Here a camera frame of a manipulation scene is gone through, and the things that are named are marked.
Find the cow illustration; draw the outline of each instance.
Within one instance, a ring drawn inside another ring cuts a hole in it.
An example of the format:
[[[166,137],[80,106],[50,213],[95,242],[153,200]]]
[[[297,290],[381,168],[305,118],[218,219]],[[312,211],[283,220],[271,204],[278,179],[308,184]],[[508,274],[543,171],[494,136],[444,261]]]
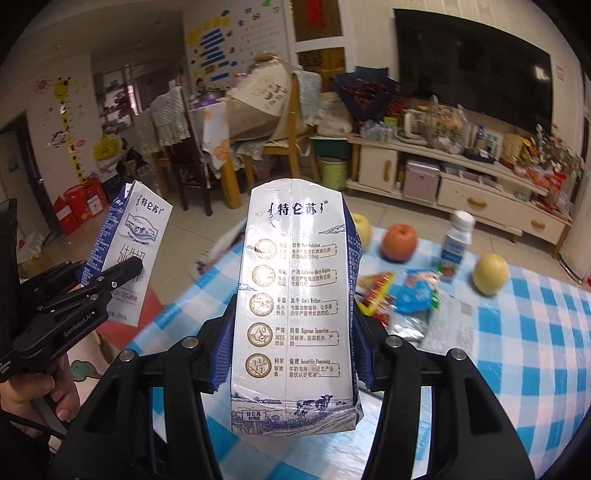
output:
[[[332,397],[332,395],[322,395],[318,400],[300,400],[295,403],[296,411],[294,415],[305,417],[312,407],[320,411],[326,411]]]
[[[332,397],[332,395],[322,395],[318,400],[316,400],[314,406],[320,411],[325,411],[328,408],[330,399]]]

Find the drawer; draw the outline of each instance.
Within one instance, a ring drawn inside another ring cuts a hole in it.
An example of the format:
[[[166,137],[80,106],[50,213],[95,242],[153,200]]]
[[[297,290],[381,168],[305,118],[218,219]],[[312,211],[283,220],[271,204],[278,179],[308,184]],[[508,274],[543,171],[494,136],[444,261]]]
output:
[[[386,148],[363,147],[359,160],[359,183],[392,192],[396,181],[398,152]]]
[[[501,225],[510,225],[516,204],[503,195],[449,179],[441,179],[437,203]]]
[[[544,212],[528,205],[516,202],[515,215],[511,218],[511,226],[535,235],[553,245],[558,243],[564,229],[564,223]]]

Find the red paper decoration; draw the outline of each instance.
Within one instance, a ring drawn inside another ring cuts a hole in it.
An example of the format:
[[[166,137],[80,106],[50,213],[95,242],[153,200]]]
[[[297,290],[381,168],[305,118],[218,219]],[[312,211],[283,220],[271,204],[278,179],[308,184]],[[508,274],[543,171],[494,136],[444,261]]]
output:
[[[306,0],[308,10],[308,22],[313,27],[324,27],[324,15],[322,13],[322,0]]]

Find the brand logo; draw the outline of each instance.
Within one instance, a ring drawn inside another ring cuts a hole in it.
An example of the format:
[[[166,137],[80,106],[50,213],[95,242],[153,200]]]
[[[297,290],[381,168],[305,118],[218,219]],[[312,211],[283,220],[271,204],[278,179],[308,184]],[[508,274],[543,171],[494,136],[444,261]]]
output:
[[[10,362],[11,361],[9,360],[5,364],[0,364],[0,374],[6,373],[6,371],[8,370],[8,367],[10,367]]]
[[[86,315],[86,317],[84,317],[78,323],[72,325],[69,330],[67,330],[67,331],[64,332],[64,337],[68,337],[73,332],[75,332],[76,330],[78,330],[78,328],[80,328],[82,325],[84,325],[86,322],[88,322],[88,320],[90,320],[94,314],[95,314],[94,312],[90,312],[88,315]]]
[[[158,236],[158,229],[150,223],[147,218],[128,215],[125,226],[129,229],[128,235],[134,242],[142,245],[148,245],[155,242]]]

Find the ceiling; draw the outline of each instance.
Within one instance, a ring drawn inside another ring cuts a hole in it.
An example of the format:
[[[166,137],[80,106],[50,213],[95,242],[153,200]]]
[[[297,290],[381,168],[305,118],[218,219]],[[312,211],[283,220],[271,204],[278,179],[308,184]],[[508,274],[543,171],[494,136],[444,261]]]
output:
[[[57,61],[88,52],[94,73],[124,64],[148,64],[141,71],[146,74],[178,61],[184,53],[183,17],[180,10],[163,9],[167,4],[174,7],[164,1],[135,2],[32,24],[35,28],[29,27],[20,36],[0,69],[0,89],[26,81]]]

